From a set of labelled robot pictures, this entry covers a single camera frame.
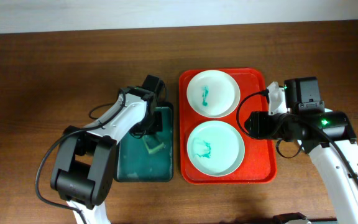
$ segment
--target wooden table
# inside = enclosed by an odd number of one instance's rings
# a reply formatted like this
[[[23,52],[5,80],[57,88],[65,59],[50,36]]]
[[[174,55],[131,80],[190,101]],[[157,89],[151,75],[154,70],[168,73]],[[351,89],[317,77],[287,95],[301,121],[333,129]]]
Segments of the wooden table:
[[[0,34],[0,223],[74,223],[72,212],[37,199],[34,178],[48,147],[69,125],[90,122],[94,106],[117,89],[158,75],[178,114],[178,79],[195,68],[252,67],[266,84],[316,76],[326,106],[345,111],[358,136],[358,21],[168,29]],[[335,217],[305,154],[277,157],[278,174],[260,185],[191,185],[180,174],[178,116],[175,173],[168,183],[113,183],[106,200],[115,223],[216,223],[301,212]],[[283,153],[297,150],[282,144]],[[49,187],[56,152],[40,182]]]

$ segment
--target red tray rim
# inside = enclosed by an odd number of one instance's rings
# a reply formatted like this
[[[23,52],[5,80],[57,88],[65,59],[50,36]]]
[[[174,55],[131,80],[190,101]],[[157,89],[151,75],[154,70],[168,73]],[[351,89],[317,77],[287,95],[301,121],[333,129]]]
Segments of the red tray rim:
[[[203,72],[205,70],[210,70],[210,69],[192,69],[192,70],[184,71],[180,75],[180,78],[179,78],[179,93],[180,93],[181,89],[183,89],[182,88],[183,82],[184,82],[184,79],[186,78],[186,76],[188,75],[188,73],[199,73],[199,72]],[[242,73],[247,71],[249,73],[257,75],[258,81],[259,81],[259,86],[263,86],[263,87],[265,86],[265,80],[263,78],[262,73],[254,68],[214,68],[213,70],[219,70],[222,72],[226,72],[229,75],[231,73],[233,73],[232,72],[233,70],[238,70],[238,71],[241,71]],[[267,141],[269,161],[270,161],[270,173],[264,179],[259,179],[259,180],[193,180],[193,179],[189,178],[185,172],[185,160],[183,159],[185,156],[185,146],[182,144],[184,141],[184,139],[183,139],[184,133],[182,132],[182,124],[180,122],[181,117],[183,116],[182,113],[180,112],[181,102],[182,102],[182,98],[181,98],[181,94],[179,94],[180,172],[181,172],[182,177],[187,182],[189,182],[191,184],[195,184],[195,185],[210,185],[210,184],[267,184],[267,183],[273,181],[273,179],[277,175],[277,163],[276,163],[276,158],[275,158],[275,151],[273,148],[273,141]],[[268,110],[268,104],[262,103],[262,109]]]

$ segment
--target green indicator light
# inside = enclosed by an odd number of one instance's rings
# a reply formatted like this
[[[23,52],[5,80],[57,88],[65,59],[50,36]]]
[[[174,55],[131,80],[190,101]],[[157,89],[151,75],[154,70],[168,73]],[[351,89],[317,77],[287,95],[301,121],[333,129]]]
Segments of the green indicator light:
[[[326,125],[326,124],[328,124],[329,122],[326,120],[326,119],[324,119],[324,120],[321,120],[321,124],[323,124],[323,125]]]

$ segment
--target brown table surface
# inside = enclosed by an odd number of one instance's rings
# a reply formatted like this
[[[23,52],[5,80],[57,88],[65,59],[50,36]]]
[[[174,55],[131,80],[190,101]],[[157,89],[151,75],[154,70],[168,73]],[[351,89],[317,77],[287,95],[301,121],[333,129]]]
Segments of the brown table surface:
[[[35,196],[34,178],[48,147],[88,111],[116,100],[117,89],[147,74],[168,86],[175,107],[175,171],[167,183],[113,183],[112,222],[216,223],[301,212],[335,217],[309,156],[277,156],[269,184],[191,185],[180,174],[178,79],[196,68],[252,67],[266,84],[316,76],[326,106],[343,110],[358,137],[358,21],[298,22],[168,29],[0,34],[0,223],[74,223],[72,212]],[[297,150],[282,144],[283,153]],[[56,152],[42,172],[49,187]]]

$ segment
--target white wall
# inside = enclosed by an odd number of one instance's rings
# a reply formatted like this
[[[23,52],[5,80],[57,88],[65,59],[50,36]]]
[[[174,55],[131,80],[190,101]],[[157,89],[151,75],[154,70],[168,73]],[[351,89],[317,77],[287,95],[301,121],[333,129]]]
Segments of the white wall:
[[[0,33],[358,19],[358,0],[0,0]]]

